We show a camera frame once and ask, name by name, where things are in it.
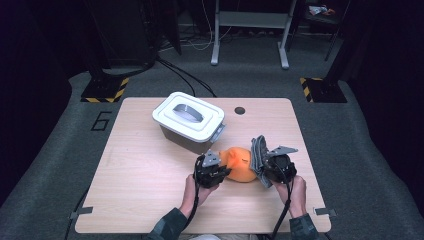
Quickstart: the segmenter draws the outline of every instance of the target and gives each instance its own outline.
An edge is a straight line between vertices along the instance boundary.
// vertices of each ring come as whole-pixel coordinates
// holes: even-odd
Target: orange object
[[[241,147],[231,147],[219,152],[221,166],[227,165],[231,168],[227,178],[237,182],[251,182],[255,180],[256,174],[250,169],[250,151]]]

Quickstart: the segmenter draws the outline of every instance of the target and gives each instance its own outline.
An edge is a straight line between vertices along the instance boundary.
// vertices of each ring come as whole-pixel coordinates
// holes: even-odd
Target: container lid
[[[224,111],[182,92],[174,92],[152,113],[163,127],[192,141],[205,142],[224,120]]]

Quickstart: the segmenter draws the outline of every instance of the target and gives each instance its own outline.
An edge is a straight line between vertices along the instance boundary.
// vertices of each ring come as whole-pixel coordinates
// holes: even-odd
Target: wooden table
[[[322,195],[298,122],[288,99],[202,98],[225,112],[226,128],[211,150],[250,149],[264,135],[267,147],[297,148],[290,153],[298,174],[307,181],[307,211],[319,232],[331,228]],[[76,223],[79,233],[148,233],[173,207],[181,204],[185,178],[198,155],[167,140],[152,118],[164,98],[123,101],[83,207],[93,207]],[[243,115],[236,107],[245,108]],[[274,187],[258,179],[238,183],[226,179],[202,205],[184,233],[271,233],[284,208]],[[287,214],[280,232],[288,232]]]

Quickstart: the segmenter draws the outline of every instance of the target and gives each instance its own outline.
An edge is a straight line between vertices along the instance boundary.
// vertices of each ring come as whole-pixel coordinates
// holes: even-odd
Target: white plastic container
[[[165,137],[196,153],[206,153],[225,128],[224,111],[210,103],[174,92],[152,113]]]

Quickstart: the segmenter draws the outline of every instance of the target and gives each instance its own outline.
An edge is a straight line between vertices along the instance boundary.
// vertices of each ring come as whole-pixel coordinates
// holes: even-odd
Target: yellow and black hazard tape
[[[94,97],[93,98],[88,98],[88,97],[87,98],[84,98],[84,97],[81,97],[81,102],[91,102],[91,103],[105,103],[105,102],[112,103],[112,102],[118,102],[119,99],[121,99],[122,94],[124,94],[124,90],[125,90],[125,87],[128,84],[128,81],[129,81],[129,79],[128,78],[125,78],[121,82],[121,85],[119,86],[119,89],[116,92],[116,94],[115,94],[114,97],[111,97],[111,98],[94,98]]]
[[[300,78],[300,83],[302,84],[303,93],[305,94],[306,100],[308,102],[314,102],[314,99],[312,98],[311,90],[308,87],[307,80],[322,81],[322,78]]]

